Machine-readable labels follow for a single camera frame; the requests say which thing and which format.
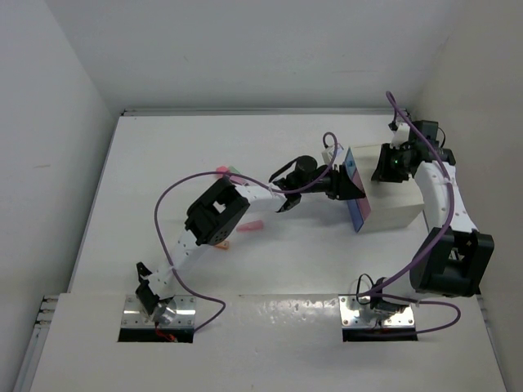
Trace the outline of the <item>blue drawer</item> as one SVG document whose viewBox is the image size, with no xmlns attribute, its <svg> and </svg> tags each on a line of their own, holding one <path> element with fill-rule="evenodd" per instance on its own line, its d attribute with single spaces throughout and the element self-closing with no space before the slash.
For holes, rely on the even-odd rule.
<svg viewBox="0 0 523 392">
<path fill-rule="evenodd" d="M 352 180 L 354 178 L 355 173 L 357 172 L 357 166 L 355 163 L 355 158 L 353 155 L 352 148 L 349 148 L 346 152 L 344 166 L 346 168 L 347 175 Z"/>
</svg>

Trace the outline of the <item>pink cap-shaped clip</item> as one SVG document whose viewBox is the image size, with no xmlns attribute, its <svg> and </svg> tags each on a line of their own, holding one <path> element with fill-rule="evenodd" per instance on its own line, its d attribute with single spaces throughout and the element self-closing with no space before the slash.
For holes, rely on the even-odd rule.
<svg viewBox="0 0 523 392">
<path fill-rule="evenodd" d="M 258 231 L 264 229 L 264 222 L 262 220 L 254 220 L 242 225 L 238 225 L 236 230 L 238 232 L 249 232 L 249 231 Z"/>
</svg>

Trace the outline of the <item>clear tube with pink cap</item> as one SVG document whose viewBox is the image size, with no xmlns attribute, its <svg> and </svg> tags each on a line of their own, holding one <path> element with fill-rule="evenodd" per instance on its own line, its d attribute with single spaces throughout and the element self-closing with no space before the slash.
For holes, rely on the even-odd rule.
<svg viewBox="0 0 523 392">
<path fill-rule="evenodd" d="M 231 173 L 231 169 L 226 166 L 220 166 L 216 168 L 216 176 L 217 178 L 222 177 L 225 173 Z"/>
</svg>

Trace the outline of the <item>orange cap-shaped clip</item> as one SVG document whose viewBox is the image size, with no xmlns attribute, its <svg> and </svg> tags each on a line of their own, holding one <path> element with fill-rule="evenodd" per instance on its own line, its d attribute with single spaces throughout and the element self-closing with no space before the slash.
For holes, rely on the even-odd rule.
<svg viewBox="0 0 523 392">
<path fill-rule="evenodd" d="M 230 247 L 230 243 L 228 241 L 223 241 L 221 243 L 216 244 L 215 247 L 221 250 L 228 250 Z"/>
</svg>

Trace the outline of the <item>pink drawer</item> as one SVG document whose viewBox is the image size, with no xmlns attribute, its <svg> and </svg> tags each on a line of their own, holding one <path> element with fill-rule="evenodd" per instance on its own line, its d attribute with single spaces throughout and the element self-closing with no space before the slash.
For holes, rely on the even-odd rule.
<svg viewBox="0 0 523 392">
<path fill-rule="evenodd" d="M 363 186 L 362 180 L 360 178 L 359 171 L 357 169 L 355 169 L 354 174 L 353 174 L 351 179 L 352 179 L 352 182 L 362 192 L 364 192 L 364 186 Z M 368 200 L 367 196 L 364 194 L 364 197 L 356 199 L 356 202 L 357 202 L 358 208 L 360 210 L 360 214 L 362 215 L 362 219 L 364 221 L 367 220 L 369 215 L 370 215 L 370 212 L 371 212 L 371 207 L 370 207 L 369 200 Z"/>
</svg>

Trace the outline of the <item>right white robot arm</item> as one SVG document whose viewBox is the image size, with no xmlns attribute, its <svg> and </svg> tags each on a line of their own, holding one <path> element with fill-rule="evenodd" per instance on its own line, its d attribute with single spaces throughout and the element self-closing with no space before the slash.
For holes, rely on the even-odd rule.
<svg viewBox="0 0 523 392">
<path fill-rule="evenodd" d="M 413 180 L 422 193 L 428 236 L 398 279 L 380 278 L 369 297 L 372 310 L 400 312 L 434 296 L 471 297 L 494 252 L 494 239 L 480 232 L 461 197 L 456 159 L 437 140 L 437 122 L 394 120 L 391 142 L 380 149 L 371 177 L 379 184 Z"/>
</svg>

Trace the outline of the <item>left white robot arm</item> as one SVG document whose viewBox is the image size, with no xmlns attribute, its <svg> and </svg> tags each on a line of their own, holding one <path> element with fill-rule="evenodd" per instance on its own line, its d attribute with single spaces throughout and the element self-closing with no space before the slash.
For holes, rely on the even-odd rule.
<svg viewBox="0 0 523 392">
<path fill-rule="evenodd" d="M 168 250 L 159 227 L 159 206 L 154 208 L 154 224 L 167 265 L 154 272 L 141 262 L 136 265 L 139 279 L 136 296 L 149 316 L 173 297 L 169 280 L 180 280 L 183 266 L 198 260 L 211 246 L 225 241 L 246 213 L 287 212 L 301 202 L 303 194 L 322 193 L 338 201 L 365 196 L 344 166 L 333 163 L 320 166 L 308 155 L 285 164 L 270 176 L 267 184 L 243 178 L 247 181 L 245 185 L 221 173 L 192 202 L 186 211 L 184 231 L 172 251 Z"/>
</svg>

